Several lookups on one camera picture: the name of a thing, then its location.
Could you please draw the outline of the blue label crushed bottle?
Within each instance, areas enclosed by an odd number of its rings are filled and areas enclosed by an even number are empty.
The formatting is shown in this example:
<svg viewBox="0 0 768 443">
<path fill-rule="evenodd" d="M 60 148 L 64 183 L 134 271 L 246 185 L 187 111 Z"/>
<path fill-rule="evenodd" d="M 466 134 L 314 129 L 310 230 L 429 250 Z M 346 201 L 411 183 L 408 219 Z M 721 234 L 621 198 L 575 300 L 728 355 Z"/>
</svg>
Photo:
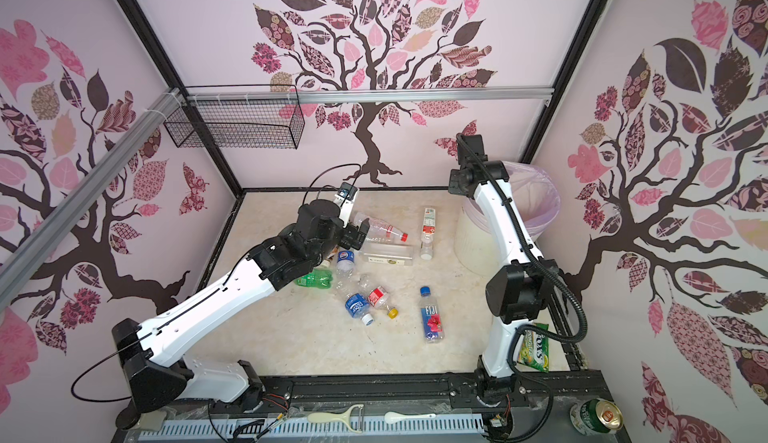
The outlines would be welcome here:
<svg viewBox="0 0 768 443">
<path fill-rule="evenodd" d="M 370 326 L 374 318 L 370 313 L 370 304 L 360 293 L 353 293 L 344 302 L 347 313 L 359 320 L 364 326 Z"/>
</svg>

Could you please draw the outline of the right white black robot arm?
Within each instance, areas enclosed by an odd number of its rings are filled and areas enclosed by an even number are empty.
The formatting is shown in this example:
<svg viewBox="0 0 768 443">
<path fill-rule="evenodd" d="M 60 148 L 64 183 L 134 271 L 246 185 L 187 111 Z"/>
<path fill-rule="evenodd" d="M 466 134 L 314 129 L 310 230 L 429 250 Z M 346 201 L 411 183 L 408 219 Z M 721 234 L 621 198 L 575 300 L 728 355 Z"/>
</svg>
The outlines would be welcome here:
<svg viewBox="0 0 768 443">
<path fill-rule="evenodd" d="M 498 269 L 485 287 L 493 323 L 474 372 L 478 399 L 497 406 L 518 391 L 514 370 L 520 346 L 546 307 L 553 283 L 544 272 L 555 265 L 543 258 L 525 228 L 504 164 L 488 159 L 480 135 L 458 134 L 456 141 L 459 167 L 450 173 L 448 191 L 481 209 L 497 253 Z"/>
</svg>

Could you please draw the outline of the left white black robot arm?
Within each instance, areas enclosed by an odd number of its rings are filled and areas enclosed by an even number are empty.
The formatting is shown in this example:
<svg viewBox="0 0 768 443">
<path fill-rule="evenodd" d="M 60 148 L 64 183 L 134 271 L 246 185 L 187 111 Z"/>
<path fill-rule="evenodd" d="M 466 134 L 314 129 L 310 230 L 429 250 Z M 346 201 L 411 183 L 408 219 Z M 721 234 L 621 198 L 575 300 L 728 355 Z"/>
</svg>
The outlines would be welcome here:
<svg viewBox="0 0 768 443">
<path fill-rule="evenodd" d="M 295 223 L 246 251 L 217 282 L 142 323 L 125 319 L 115 325 L 112 335 L 130 390 L 128 411 L 140 416 L 176 400 L 254 410 L 264 386 L 249 362 L 192 363 L 185 354 L 240 311 L 311 273 L 335 248 L 361 249 L 372 223 L 352 222 L 353 206 L 324 199 L 304 204 Z"/>
</svg>

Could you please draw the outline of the blue label Fiji bottle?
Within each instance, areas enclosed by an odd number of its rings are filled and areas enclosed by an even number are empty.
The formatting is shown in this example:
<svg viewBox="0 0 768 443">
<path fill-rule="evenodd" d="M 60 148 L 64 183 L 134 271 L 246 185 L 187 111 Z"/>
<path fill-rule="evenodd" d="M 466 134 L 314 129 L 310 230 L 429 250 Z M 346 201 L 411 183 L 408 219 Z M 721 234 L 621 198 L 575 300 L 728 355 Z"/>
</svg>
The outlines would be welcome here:
<svg viewBox="0 0 768 443">
<path fill-rule="evenodd" d="M 428 286 L 420 288 L 420 315 L 424 336 L 429 343 L 437 343 L 444 338 L 444 330 L 439 306 Z"/>
</svg>

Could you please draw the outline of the green plastic soda bottle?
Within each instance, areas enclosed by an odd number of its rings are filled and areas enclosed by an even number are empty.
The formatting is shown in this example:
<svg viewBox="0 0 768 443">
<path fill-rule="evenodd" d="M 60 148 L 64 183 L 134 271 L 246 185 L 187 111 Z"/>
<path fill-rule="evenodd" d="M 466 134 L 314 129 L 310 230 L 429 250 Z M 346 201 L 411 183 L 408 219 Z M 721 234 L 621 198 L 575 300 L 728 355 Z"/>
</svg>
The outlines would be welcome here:
<svg viewBox="0 0 768 443">
<path fill-rule="evenodd" d="M 312 272 L 297 278 L 294 284 L 304 288 L 330 289 L 333 283 L 333 272 L 327 268 L 317 268 Z"/>
</svg>

